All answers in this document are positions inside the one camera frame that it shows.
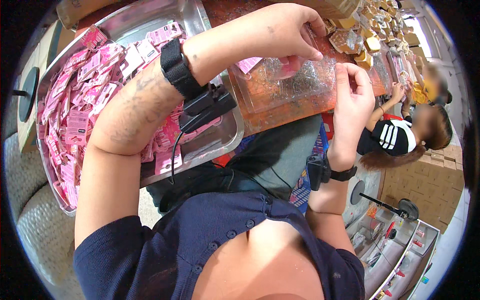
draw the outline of shirt button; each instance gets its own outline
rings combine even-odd
[[[201,265],[196,264],[195,266],[193,266],[193,272],[194,272],[194,273],[200,274],[202,271],[203,271],[203,268],[202,268]]]
[[[246,224],[248,229],[252,229],[255,226],[255,222],[253,220],[248,220]]]
[[[217,243],[215,243],[214,241],[213,242],[210,242],[208,244],[208,249],[212,250],[212,251],[215,251],[216,249],[218,248],[218,245]]]
[[[236,236],[237,236],[237,233],[236,233],[235,231],[233,231],[233,230],[230,230],[229,232],[227,232],[227,237],[228,237],[229,239],[233,239],[233,238],[236,237]]]

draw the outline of orange table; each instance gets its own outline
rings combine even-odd
[[[131,2],[131,0],[128,0],[109,5],[85,17],[78,24],[79,30],[77,30],[77,35],[88,28],[91,24]],[[212,27],[221,25],[244,14],[273,4],[271,2],[258,0],[203,0],[202,2]],[[336,52],[327,37],[316,37],[315,42],[317,43],[319,50],[323,53],[325,59],[335,60],[337,62],[354,63],[352,56]],[[380,53],[374,57],[374,67],[368,71],[375,96],[391,92],[392,75],[385,55],[387,50],[388,47],[383,44]],[[321,112],[326,112],[335,107],[336,91],[332,88],[330,91],[318,96],[296,100],[260,113],[249,113],[243,101],[243,97],[241,96],[235,76],[233,76],[233,73],[230,70],[228,72],[245,122],[245,136]],[[333,68],[329,68],[328,70],[325,70],[325,72],[331,73],[333,72]]]

